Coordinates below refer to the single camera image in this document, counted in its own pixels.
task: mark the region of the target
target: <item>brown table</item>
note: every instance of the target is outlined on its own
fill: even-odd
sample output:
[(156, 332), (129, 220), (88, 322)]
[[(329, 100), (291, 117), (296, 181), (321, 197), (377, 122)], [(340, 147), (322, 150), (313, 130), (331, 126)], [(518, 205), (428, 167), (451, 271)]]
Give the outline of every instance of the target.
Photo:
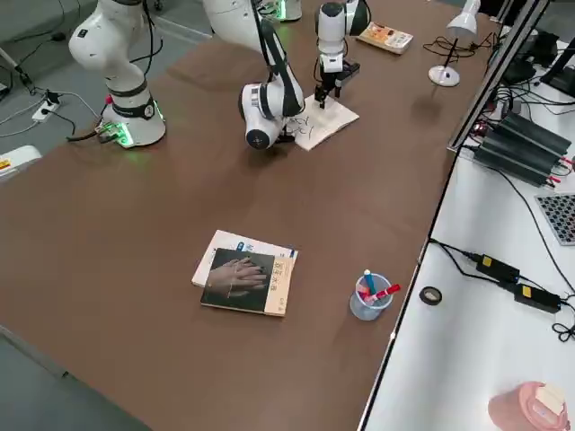
[[(266, 70), (212, 40), (154, 82), (162, 143), (62, 145), (3, 185), (0, 324), (154, 430), (354, 429), (402, 296), (366, 323), (349, 295), (365, 268), (409, 284), (489, 54), (434, 91), (421, 44), (456, 9), (371, 3), (415, 41), (402, 57), (349, 42), (362, 69), (342, 102), (360, 119), (310, 153), (243, 142), (237, 96)], [(306, 8), (279, 36), (310, 94)], [(284, 319), (199, 306), (190, 279), (216, 229), (300, 250)]]

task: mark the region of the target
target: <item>pen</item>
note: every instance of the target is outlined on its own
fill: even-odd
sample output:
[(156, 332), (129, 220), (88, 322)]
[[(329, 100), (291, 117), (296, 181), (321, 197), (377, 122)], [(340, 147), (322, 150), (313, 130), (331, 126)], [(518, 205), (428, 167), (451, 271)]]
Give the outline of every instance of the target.
[(394, 293), (399, 292), (401, 290), (401, 288), (402, 287), (399, 285), (393, 285), (393, 286), (387, 287), (386, 290), (382, 290), (381, 292), (377, 292), (377, 294), (375, 294), (375, 295), (371, 295), (371, 296), (366, 297), (364, 299), (364, 302), (374, 303), (375, 301), (383, 298), (384, 296), (393, 295)]
[(366, 280), (367, 287), (369, 287), (369, 293), (371, 295), (375, 295), (377, 293), (376, 285), (374, 285), (374, 278), (371, 276), (371, 271), (369, 269), (363, 271), (363, 278)]

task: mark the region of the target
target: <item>lamp base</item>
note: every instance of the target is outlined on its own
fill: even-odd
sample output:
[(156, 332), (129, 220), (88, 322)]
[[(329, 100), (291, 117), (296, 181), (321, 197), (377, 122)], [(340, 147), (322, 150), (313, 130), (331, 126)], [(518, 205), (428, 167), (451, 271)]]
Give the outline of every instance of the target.
[(459, 84), (459, 74), (453, 67), (433, 66), (428, 76), (433, 83), (442, 87), (455, 87)]

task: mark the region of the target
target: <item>pink cup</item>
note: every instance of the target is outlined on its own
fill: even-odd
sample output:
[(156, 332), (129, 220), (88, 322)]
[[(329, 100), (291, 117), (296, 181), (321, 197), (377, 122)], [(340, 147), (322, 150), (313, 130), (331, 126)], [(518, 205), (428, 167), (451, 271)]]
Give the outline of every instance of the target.
[(489, 415), (502, 431), (563, 431), (570, 430), (567, 406), (556, 415), (535, 398), (540, 382), (520, 384), (511, 392), (502, 393), (489, 401)]

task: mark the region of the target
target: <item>white paper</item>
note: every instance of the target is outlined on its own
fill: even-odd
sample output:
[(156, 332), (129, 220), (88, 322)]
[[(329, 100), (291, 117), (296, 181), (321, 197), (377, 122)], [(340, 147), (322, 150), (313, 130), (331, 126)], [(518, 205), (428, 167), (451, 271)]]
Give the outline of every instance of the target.
[(206, 280), (208, 280), (209, 271), (212, 268), (212, 262), (214, 261), (217, 249), (249, 251), (252, 253), (269, 254), (280, 258), (292, 258), (293, 260), (297, 258), (296, 250), (253, 240), (252, 238), (226, 231), (216, 231), (212, 241), (209, 243), (206, 253), (204, 253), (204, 257), (198, 265), (198, 269), (196, 269), (194, 277), (191, 279), (194, 285), (200, 287), (206, 285)]
[(305, 99), (305, 110), (287, 121), (288, 133), (296, 137), (296, 144), (309, 151), (325, 139), (359, 118), (331, 97), (325, 100), (325, 109), (313, 95)]

